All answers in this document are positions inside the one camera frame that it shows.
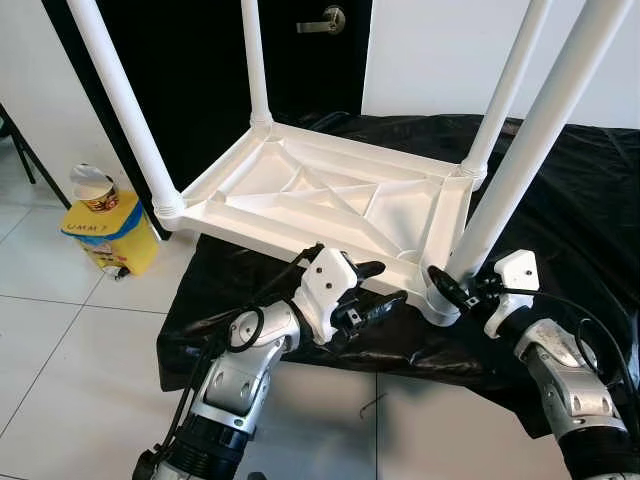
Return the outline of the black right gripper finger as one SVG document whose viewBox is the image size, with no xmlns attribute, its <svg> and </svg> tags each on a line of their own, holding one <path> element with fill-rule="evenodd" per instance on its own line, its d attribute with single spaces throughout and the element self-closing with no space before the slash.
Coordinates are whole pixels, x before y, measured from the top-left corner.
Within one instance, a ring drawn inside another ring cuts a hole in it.
<svg viewBox="0 0 640 480">
<path fill-rule="evenodd" d="M 456 308 L 471 308 L 471 294 L 460 282 L 438 266 L 428 266 L 428 279 L 436 296 Z"/>
</svg>

